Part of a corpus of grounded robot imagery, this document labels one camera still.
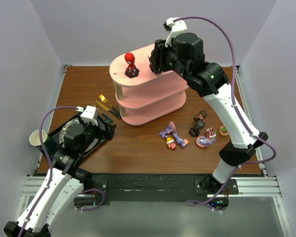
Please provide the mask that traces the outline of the white paper cup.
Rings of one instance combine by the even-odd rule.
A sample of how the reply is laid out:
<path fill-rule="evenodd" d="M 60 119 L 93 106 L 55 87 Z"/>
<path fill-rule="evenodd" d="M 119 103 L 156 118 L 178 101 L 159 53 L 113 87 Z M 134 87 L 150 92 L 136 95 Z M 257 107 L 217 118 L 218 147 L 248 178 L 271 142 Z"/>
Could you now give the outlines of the white paper cup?
<path fill-rule="evenodd" d="M 43 138 L 46 138 L 48 134 L 45 130 L 42 130 L 41 132 L 39 130 L 35 130 L 29 136 L 29 142 L 32 146 L 39 147 L 41 145 L 40 135 L 42 136 L 42 141 L 43 141 Z"/>

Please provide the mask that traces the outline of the red spider hero figure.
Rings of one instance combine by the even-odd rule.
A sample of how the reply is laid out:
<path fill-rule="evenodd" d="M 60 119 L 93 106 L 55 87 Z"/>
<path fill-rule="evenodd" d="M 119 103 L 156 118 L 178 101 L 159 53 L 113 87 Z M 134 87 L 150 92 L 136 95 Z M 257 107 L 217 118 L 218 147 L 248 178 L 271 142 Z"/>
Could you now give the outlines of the red spider hero figure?
<path fill-rule="evenodd" d="M 124 55 L 124 59 L 128 64 L 127 68 L 125 69 L 125 75 L 129 78 L 137 77 L 140 70 L 135 66 L 135 56 L 128 52 Z"/>

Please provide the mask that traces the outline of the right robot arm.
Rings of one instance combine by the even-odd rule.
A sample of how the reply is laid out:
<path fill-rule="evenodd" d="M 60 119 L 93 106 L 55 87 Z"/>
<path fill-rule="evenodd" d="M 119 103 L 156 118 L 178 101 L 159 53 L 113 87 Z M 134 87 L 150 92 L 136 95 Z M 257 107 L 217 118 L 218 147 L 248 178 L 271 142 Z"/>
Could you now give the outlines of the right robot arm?
<path fill-rule="evenodd" d="M 221 160 L 204 184 L 217 187 L 225 183 L 234 168 L 248 161 L 268 139 L 248 120 L 236 100 L 231 98 L 231 84 L 222 67 L 205 60 L 203 40 L 194 33 L 182 33 L 170 40 L 157 39 L 149 57 L 155 74 L 173 71 L 213 108 L 226 127 L 230 142 L 219 152 Z"/>

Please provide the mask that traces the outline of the purple bunny pink cotton candy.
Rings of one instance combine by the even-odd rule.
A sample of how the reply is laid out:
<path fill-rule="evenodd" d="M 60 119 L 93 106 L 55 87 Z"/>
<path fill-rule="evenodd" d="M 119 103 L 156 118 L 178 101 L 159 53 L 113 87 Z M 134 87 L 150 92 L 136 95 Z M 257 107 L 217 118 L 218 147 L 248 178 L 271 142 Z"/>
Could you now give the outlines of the purple bunny pink cotton candy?
<path fill-rule="evenodd" d="M 165 131 L 161 131 L 159 133 L 159 135 L 162 138 L 165 138 L 167 135 L 175 133 L 176 131 L 177 131 L 177 129 L 176 129 L 175 123 L 171 121 L 171 122 L 169 122 L 169 124 L 168 124 L 167 128 L 165 129 Z"/>

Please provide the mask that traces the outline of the pink three-tier shelf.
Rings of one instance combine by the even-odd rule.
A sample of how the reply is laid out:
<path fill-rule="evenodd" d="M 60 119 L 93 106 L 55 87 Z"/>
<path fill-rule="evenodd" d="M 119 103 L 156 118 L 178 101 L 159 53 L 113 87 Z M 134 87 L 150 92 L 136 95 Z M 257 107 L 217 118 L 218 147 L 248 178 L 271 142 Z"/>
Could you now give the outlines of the pink three-tier shelf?
<path fill-rule="evenodd" d="M 154 45 L 132 51 L 139 75 L 125 75 L 124 55 L 116 57 L 110 65 L 110 76 L 115 87 L 115 98 L 122 120 L 132 126 L 140 126 L 182 108 L 186 102 L 188 86 L 174 72 L 154 74 L 149 59 Z"/>

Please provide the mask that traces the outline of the pink bear cake square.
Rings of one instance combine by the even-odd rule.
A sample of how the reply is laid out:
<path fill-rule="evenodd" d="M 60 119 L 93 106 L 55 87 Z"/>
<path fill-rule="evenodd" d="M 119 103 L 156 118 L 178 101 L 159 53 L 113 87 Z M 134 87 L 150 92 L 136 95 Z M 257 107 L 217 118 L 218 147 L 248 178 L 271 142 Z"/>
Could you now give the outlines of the pink bear cake square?
<path fill-rule="evenodd" d="M 216 130 L 213 127 L 207 128 L 205 131 L 205 137 L 208 139 L 213 139 L 216 135 Z"/>

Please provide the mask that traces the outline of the ice cream cone bear toy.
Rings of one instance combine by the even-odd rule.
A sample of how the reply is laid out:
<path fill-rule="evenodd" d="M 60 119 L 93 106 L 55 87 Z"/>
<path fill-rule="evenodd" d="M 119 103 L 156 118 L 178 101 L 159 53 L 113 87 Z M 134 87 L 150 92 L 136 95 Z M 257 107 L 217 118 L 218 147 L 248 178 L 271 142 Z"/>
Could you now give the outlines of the ice cream cone bear toy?
<path fill-rule="evenodd" d="M 176 149 L 176 144 L 174 139 L 171 136 L 167 136 L 166 137 L 166 144 L 168 146 L 169 149 L 171 150 L 175 150 Z"/>

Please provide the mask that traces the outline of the dark bat hero figure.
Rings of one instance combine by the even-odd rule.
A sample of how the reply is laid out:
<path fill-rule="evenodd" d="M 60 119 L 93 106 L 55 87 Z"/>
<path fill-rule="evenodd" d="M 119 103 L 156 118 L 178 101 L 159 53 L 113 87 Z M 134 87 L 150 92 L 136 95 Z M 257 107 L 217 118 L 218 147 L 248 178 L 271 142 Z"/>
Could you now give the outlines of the dark bat hero figure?
<path fill-rule="evenodd" d="M 189 134 L 191 137 L 198 137 L 200 131 L 205 127 L 205 122 L 203 120 L 197 120 L 189 130 Z"/>

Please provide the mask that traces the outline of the brown haired hero figure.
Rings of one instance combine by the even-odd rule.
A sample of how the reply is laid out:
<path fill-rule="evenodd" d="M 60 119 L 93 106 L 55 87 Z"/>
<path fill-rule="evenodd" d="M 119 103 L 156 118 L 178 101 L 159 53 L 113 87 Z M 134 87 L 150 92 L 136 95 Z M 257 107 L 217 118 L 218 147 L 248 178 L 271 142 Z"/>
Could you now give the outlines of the brown haired hero figure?
<path fill-rule="evenodd" d="M 201 120 L 203 123 L 205 123 L 205 119 L 207 117 L 207 111 L 206 110 L 201 110 L 196 117 L 193 118 L 194 122 L 197 122 Z"/>

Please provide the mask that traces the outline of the purple bunny pink donut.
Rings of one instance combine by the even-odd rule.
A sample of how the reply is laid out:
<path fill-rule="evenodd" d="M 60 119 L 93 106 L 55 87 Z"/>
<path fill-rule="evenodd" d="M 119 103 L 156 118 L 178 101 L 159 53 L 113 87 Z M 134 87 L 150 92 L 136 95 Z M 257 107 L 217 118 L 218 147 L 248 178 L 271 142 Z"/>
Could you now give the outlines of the purple bunny pink donut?
<path fill-rule="evenodd" d="M 215 142 L 215 138 L 209 139 L 204 136 L 198 136 L 195 140 L 195 143 L 199 148 L 205 148 L 205 147 L 213 144 L 214 142 Z"/>

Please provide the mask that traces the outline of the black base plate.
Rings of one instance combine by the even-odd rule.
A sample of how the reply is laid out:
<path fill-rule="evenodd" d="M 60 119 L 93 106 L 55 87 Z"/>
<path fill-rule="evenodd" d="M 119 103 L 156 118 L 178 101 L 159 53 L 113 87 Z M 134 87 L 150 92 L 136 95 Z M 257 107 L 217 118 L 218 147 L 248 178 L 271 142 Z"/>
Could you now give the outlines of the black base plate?
<path fill-rule="evenodd" d="M 238 194 L 238 185 L 231 179 L 219 184 L 210 174 L 113 174 L 93 173 L 90 187 L 106 195 L 106 204 L 112 201 L 184 202 L 206 201 Z"/>

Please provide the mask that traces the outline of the black rectangular tray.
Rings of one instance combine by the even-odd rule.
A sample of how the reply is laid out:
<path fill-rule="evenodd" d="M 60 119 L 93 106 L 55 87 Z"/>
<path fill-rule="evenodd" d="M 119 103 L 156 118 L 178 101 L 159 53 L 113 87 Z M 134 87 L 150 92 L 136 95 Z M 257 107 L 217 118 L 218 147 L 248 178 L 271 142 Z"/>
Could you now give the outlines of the black rectangular tray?
<path fill-rule="evenodd" d="M 81 118 L 80 114 L 81 114 L 81 112 L 77 113 L 71 119 Z M 106 139 L 103 139 L 101 141 L 95 139 L 90 145 L 78 146 L 76 143 L 76 139 L 77 139 L 78 135 L 82 132 L 82 125 L 79 123 L 79 124 L 71 125 L 68 128 L 67 133 L 64 136 L 64 142 L 60 144 L 59 143 L 59 133 L 60 133 L 62 126 L 65 125 L 65 123 L 48 134 L 57 143 L 56 152 L 53 157 L 50 157 L 50 159 L 55 162 L 59 162 L 63 165 L 72 164 L 72 163 L 79 163 L 86 156 L 88 156 L 88 154 L 90 154 L 93 150 L 95 150 L 102 143 L 107 141 Z"/>

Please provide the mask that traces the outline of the dark green glass cup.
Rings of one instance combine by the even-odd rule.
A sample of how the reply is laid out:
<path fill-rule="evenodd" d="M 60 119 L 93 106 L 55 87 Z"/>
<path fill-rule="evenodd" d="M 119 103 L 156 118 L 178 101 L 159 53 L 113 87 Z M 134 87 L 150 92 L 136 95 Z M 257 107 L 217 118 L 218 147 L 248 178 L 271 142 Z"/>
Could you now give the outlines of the dark green glass cup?
<path fill-rule="evenodd" d="M 48 152 L 49 156 L 53 157 L 57 148 L 56 141 L 51 136 L 47 135 L 46 138 L 43 138 L 43 143 L 45 145 L 45 149 Z"/>

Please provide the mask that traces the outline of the round deer pattern plate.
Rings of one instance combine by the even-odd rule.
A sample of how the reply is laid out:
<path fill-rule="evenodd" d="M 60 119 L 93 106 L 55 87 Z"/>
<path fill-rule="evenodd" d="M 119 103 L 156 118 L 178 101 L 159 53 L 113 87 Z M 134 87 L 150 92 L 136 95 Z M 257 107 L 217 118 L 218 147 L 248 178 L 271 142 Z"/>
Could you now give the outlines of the round deer pattern plate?
<path fill-rule="evenodd" d="M 68 122 L 66 122 L 65 125 L 62 126 L 60 133 L 59 133 L 59 143 L 60 144 L 64 142 L 64 136 L 67 133 L 68 128 L 74 124 L 79 124 L 78 118 L 73 118 L 73 119 L 69 120 Z"/>

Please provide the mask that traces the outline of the purple bunny with cake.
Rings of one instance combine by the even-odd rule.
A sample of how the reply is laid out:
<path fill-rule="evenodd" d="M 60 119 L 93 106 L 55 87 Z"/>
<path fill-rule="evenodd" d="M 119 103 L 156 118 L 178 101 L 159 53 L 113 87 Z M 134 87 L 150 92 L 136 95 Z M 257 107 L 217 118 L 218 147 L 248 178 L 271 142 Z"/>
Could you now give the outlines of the purple bunny with cake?
<path fill-rule="evenodd" d="M 173 132 L 172 134 L 176 138 L 176 142 L 181 146 L 181 148 L 186 147 L 189 143 L 187 139 L 182 139 L 176 132 Z"/>

